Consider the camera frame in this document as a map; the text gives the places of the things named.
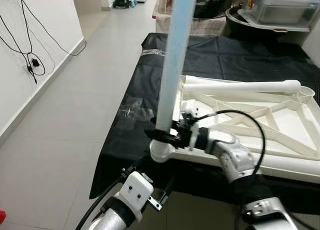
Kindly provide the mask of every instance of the power adapter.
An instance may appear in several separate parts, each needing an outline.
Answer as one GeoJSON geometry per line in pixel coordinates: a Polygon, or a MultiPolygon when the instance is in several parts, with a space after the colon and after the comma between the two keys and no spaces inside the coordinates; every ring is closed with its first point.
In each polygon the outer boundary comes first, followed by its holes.
{"type": "Polygon", "coordinates": [[[38,60],[35,59],[35,58],[32,58],[32,65],[33,65],[34,67],[39,67],[39,66],[40,66],[38,60]]]}

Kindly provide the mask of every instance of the plastic storage box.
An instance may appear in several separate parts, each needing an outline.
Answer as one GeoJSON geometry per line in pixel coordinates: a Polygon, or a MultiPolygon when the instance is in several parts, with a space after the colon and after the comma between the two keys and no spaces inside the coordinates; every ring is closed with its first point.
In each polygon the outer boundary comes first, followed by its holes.
{"type": "Polygon", "coordinates": [[[244,0],[239,14],[253,27],[309,31],[320,0],[244,0]]]}

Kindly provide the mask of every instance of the black tablecloth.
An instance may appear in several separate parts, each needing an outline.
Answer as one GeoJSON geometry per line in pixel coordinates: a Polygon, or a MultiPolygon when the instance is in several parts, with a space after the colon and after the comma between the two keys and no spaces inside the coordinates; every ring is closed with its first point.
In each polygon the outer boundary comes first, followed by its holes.
{"type": "MultiPolygon", "coordinates": [[[[150,33],[143,50],[166,49],[166,34],[150,33]]],[[[121,102],[118,114],[102,147],[92,182],[90,198],[97,197],[121,173],[140,160],[139,168],[163,188],[176,174],[174,190],[232,203],[227,180],[219,167],[179,160],[155,163],[150,159],[150,140],[145,129],[154,129],[147,119],[157,113],[164,57],[142,55],[121,102]],[[131,117],[128,109],[139,117],[131,117]]],[[[296,79],[315,90],[319,104],[320,69],[294,44],[263,45],[226,37],[190,37],[183,75],[242,82],[296,79]]],[[[320,214],[320,184],[266,176],[274,195],[291,211],[320,214]]]]}

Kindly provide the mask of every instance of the red object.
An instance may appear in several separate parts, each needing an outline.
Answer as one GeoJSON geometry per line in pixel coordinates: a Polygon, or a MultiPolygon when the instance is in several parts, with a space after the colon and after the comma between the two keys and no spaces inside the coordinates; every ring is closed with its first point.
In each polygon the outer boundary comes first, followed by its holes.
{"type": "Polygon", "coordinates": [[[0,210],[0,224],[2,224],[6,218],[6,212],[0,210]]]}

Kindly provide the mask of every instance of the baseboard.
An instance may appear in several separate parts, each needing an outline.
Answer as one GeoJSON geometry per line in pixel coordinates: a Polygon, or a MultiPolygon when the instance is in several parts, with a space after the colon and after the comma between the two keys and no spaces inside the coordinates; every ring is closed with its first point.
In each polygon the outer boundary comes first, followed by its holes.
{"type": "Polygon", "coordinates": [[[110,11],[111,11],[111,7],[112,7],[112,5],[111,5],[111,6],[102,6],[102,7],[101,7],[101,11],[103,11],[103,12],[110,12],[110,11]]]}
{"type": "MultiPolygon", "coordinates": [[[[85,38],[83,37],[78,44],[71,51],[72,54],[78,53],[85,44],[85,38]]],[[[6,142],[6,140],[11,136],[15,131],[17,126],[25,118],[27,113],[33,107],[33,105],[38,101],[38,99],[46,92],[48,87],[53,83],[56,77],[62,72],[65,66],[70,62],[72,56],[67,55],[60,65],[53,71],[51,76],[42,83],[42,86],[23,104],[23,106],[15,113],[11,118],[9,123],[4,127],[2,132],[0,132],[0,147],[6,142]]]]}

